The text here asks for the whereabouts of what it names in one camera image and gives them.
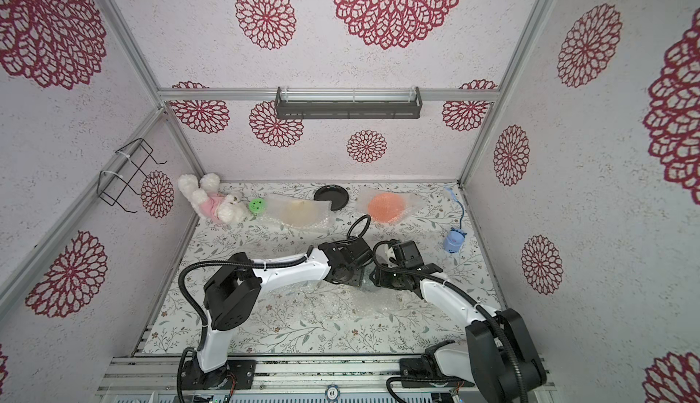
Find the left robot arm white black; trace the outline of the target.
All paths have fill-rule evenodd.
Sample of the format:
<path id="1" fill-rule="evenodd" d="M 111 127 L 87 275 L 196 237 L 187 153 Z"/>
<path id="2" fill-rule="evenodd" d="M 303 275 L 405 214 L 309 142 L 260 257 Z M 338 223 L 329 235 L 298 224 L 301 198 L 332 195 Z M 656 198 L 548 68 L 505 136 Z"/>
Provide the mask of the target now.
<path id="1" fill-rule="evenodd" d="M 311 245 L 305 253 L 278 259 L 253 260 L 236 253 L 227 260 L 202 261 L 186 266 L 177 279 L 183 298 L 201 321 L 198 346 L 184 348 L 176 376 L 180 402 L 184 390 L 207 390 L 227 385 L 235 390 L 241 382 L 229 367 L 229 346 L 233 330 L 248 320 L 260 295 L 306 282 L 327 282 L 359 287 L 365 266 L 374 257 L 364 235 L 371 224 L 365 214 L 352 225 L 364 224 L 360 233 L 330 243 Z M 188 275 L 199 269 L 218 271 L 205 284 L 204 301 L 195 300 L 186 286 Z"/>

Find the dark grey plate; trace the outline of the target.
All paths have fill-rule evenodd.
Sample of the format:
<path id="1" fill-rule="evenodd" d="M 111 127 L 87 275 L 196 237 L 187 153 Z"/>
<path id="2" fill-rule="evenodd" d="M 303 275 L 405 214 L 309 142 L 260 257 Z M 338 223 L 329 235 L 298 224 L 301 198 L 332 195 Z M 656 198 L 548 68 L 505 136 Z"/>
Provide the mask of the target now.
<path id="1" fill-rule="evenodd" d="M 315 191 L 314 200 L 319 202 L 330 202 L 331 211 L 338 212 L 347 206 L 350 196 L 349 192 L 344 187 L 336 184 L 329 184 L 322 186 Z"/>

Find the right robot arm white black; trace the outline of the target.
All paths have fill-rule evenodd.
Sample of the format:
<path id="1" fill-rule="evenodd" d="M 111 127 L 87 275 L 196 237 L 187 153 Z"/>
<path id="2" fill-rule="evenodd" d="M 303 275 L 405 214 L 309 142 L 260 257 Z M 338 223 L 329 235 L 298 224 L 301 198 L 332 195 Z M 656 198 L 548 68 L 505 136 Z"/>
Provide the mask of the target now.
<path id="1" fill-rule="evenodd" d="M 410 291 L 464 328 L 465 340 L 427 348 L 420 359 L 400 361 L 401 373 L 386 381 L 416 388 L 468 386 L 488 402 L 526 402 L 547 373 L 523 317 L 511 308 L 485 306 L 457 286 L 436 264 L 424 262 L 413 241 L 380 241 L 372 249 L 370 275 L 382 288 Z"/>

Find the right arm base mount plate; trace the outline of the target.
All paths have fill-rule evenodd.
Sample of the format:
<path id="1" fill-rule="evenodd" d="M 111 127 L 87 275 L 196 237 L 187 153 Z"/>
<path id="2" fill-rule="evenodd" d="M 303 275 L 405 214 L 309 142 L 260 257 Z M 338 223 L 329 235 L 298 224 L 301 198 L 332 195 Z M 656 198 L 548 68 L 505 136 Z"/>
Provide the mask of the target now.
<path id="1" fill-rule="evenodd" d="M 421 357 L 402 357 L 399 359 L 399 377 L 405 388 L 418 387 L 474 387 L 475 384 L 459 377 L 446 376 L 431 361 Z"/>

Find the clear bubble wrap sheet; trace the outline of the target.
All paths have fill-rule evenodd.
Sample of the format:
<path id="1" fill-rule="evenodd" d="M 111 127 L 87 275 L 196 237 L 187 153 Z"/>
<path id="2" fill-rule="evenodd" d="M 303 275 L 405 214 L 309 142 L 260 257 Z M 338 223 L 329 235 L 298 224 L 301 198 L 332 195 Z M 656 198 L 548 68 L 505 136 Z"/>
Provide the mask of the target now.
<path id="1" fill-rule="evenodd" d="M 339 317 L 341 320 L 384 317 L 403 306 L 399 294 L 378 288 L 367 290 L 366 286 L 358 288 L 318 282 L 310 284 L 303 291 L 303 296 L 324 315 Z"/>
<path id="2" fill-rule="evenodd" d="M 412 292 L 384 317 L 341 320 L 313 308 L 303 291 L 318 282 L 262 294 L 249 319 L 233 331 L 233 354 L 412 354 L 447 339 L 460 339 L 461 326 Z"/>

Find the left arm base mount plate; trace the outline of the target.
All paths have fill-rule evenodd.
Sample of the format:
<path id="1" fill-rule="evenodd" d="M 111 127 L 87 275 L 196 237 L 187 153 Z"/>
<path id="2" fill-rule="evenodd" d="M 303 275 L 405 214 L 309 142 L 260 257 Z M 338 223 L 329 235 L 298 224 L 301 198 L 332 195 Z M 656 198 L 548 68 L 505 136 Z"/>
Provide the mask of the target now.
<path id="1" fill-rule="evenodd" d="M 254 360 L 228 360 L 223 367 L 204 372 L 198 360 L 187 360 L 177 377 L 180 390 L 249 390 L 257 363 Z"/>

